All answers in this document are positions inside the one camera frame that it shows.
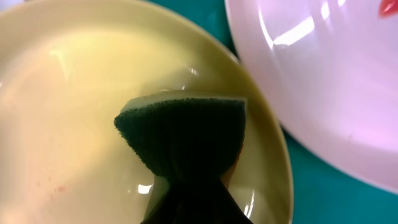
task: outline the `dish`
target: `dish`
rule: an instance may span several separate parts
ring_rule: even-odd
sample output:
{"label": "dish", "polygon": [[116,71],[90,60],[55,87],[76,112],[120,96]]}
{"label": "dish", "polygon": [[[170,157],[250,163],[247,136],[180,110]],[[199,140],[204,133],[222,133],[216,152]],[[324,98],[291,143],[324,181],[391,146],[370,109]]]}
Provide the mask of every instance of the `dish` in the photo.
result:
{"label": "dish", "polygon": [[162,192],[113,119],[131,98],[181,89],[249,98],[229,191],[254,223],[291,221],[278,122],[203,30],[124,0],[32,1],[1,14],[0,27],[18,27],[0,37],[1,223],[139,223]]}
{"label": "dish", "polygon": [[398,193],[398,32],[379,1],[226,0],[243,64],[315,155]]}

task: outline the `red object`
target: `red object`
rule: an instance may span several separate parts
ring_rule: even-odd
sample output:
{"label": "red object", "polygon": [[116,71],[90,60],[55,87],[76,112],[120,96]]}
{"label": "red object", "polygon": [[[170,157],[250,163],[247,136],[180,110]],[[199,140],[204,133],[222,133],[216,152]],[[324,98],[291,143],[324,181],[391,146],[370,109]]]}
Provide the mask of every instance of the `red object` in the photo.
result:
{"label": "red object", "polygon": [[398,12],[398,0],[382,0],[379,8],[381,17],[391,16]]}

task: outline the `red stain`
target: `red stain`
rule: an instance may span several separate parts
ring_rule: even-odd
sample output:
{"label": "red stain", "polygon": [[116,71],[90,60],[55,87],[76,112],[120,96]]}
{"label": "red stain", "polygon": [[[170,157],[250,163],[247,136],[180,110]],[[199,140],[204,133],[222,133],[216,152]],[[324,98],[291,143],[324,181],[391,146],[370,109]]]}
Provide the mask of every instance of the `red stain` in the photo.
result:
{"label": "red stain", "polygon": [[59,186],[57,190],[58,190],[58,192],[62,193],[64,191],[66,191],[67,188],[65,186]]}
{"label": "red stain", "polygon": [[379,16],[388,17],[398,13],[398,0],[382,0],[379,7]]}

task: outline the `sponge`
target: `sponge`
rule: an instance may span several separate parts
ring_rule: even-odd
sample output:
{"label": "sponge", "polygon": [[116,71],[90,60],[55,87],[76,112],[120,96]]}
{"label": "sponge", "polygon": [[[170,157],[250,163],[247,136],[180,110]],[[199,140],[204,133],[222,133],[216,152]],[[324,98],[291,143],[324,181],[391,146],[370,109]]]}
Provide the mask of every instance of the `sponge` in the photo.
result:
{"label": "sponge", "polygon": [[250,223],[220,181],[243,146],[244,98],[159,93],[130,100],[114,125],[141,161],[170,182],[143,223]]}

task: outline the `teal tablecloth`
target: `teal tablecloth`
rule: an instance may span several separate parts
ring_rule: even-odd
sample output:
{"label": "teal tablecloth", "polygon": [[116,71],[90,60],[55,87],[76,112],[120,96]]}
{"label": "teal tablecloth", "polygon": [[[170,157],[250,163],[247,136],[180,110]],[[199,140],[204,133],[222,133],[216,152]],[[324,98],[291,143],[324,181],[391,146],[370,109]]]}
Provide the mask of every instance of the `teal tablecloth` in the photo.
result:
{"label": "teal tablecloth", "polygon": [[[195,22],[234,52],[224,0],[153,2]],[[289,134],[285,133],[285,137],[294,178],[293,224],[398,223],[398,196],[341,173],[313,156]]]}

